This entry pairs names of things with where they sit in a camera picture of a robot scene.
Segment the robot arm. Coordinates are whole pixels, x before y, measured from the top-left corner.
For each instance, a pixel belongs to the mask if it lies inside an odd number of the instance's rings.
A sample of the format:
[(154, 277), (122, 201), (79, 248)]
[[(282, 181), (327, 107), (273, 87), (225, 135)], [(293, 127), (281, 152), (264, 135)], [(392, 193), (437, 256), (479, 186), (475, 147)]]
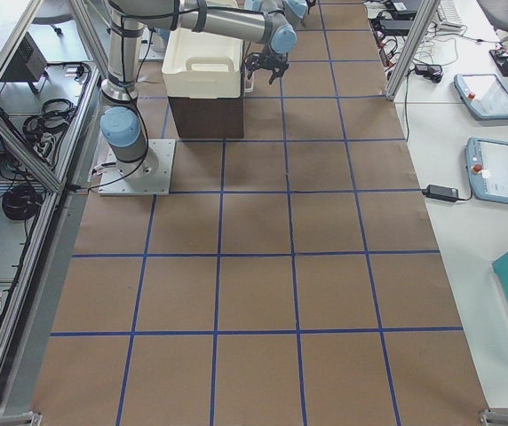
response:
[(184, 28), (261, 44), (256, 67), (283, 75), (297, 42), (295, 28), (307, 12), (306, 3), (297, 1), (248, 1), (243, 8), (219, 1), (111, 1), (108, 6), (111, 41), (99, 128), (115, 155), (118, 181), (129, 183), (156, 169), (136, 88), (144, 28)]
[(305, 1), (143, 1), (133, 18), (153, 28), (229, 36), (285, 54), (297, 43), (295, 28), (308, 12)]

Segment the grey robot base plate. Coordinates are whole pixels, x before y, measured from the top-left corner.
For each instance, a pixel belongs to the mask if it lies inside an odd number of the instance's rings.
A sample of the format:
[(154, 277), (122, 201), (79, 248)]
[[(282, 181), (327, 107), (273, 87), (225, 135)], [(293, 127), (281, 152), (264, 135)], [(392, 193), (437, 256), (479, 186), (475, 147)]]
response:
[(101, 171), (96, 190), (101, 195), (167, 195), (176, 148), (175, 139), (152, 138), (147, 157), (141, 165), (117, 162), (111, 147), (106, 162), (113, 165)]

